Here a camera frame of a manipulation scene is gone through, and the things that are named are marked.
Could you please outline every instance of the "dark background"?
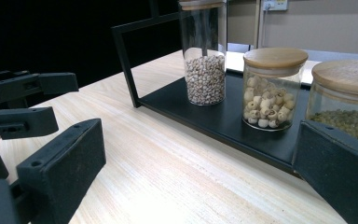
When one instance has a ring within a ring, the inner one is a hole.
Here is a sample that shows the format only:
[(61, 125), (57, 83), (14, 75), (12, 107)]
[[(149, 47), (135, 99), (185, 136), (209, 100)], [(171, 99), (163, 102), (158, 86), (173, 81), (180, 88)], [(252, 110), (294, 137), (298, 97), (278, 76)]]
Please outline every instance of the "dark background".
[[(158, 0), (158, 8), (177, 12), (177, 0)], [(83, 87), (122, 71), (110, 27), (149, 18), (147, 0), (0, 0), (0, 71), (73, 72)], [(123, 37), (132, 66), (181, 48), (178, 21)]]

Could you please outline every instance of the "glass jar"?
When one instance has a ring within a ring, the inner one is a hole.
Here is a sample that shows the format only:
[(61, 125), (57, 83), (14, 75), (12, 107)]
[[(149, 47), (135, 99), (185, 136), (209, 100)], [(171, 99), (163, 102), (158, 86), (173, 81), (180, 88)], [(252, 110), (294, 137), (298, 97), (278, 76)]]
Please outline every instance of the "glass jar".
[(242, 120), (253, 128), (279, 131), (292, 125), (308, 53), (264, 48), (243, 56)]
[(213, 105), (226, 97), (227, 0), (179, 1), (187, 97)]
[(358, 138), (358, 61), (318, 63), (312, 75), (306, 119)]

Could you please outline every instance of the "cork lid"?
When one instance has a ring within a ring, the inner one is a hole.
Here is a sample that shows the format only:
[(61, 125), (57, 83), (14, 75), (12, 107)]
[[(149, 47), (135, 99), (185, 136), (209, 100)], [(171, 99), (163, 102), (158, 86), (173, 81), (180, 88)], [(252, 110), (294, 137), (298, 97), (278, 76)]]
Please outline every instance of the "cork lid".
[(327, 89), (358, 94), (358, 60), (318, 63), (312, 68), (312, 75)]
[(221, 7), (227, 0), (179, 0), (182, 10), (200, 10)]
[(297, 74), (308, 53), (301, 49), (254, 49), (243, 55), (247, 70), (261, 77), (290, 77)]
[(249, 66), (257, 68), (290, 68), (303, 64), (308, 53), (301, 49), (264, 48), (246, 52), (243, 59)]

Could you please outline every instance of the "tabletop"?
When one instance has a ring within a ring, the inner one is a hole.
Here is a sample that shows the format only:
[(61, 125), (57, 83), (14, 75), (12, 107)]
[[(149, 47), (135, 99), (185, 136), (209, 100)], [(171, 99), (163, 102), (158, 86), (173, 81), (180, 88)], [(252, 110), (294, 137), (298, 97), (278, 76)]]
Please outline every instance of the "tabletop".
[[(177, 51), (132, 72), (142, 97), (183, 77), (183, 56)], [(305, 181), (134, 108), (122, 73), (36, 107), (43, 106), (53, 107), (58, 132), (0, 141), (10, 183), (16, 165), (59, 133), (102, 120), (107, 162), (71, 223), (345, 223)]]

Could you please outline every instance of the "black metal tray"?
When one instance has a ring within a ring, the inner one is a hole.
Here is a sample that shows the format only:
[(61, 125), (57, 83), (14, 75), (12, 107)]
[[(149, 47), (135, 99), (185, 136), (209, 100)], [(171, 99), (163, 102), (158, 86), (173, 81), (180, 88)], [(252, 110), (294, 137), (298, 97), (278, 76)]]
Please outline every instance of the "black metal tray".
[(227, 71), (226, 99), (216, 105), (193, 105), (187, 99), (186, 82), (173, 83), (139, 99), (141, 105), (176, 120), (200, 133), (234, 147), (291, 175), (299, 123), (305, 118), (309, 86), (298, 95), (292, 126), (284, 131), (265, 132), (242, 121), (241, 74)]

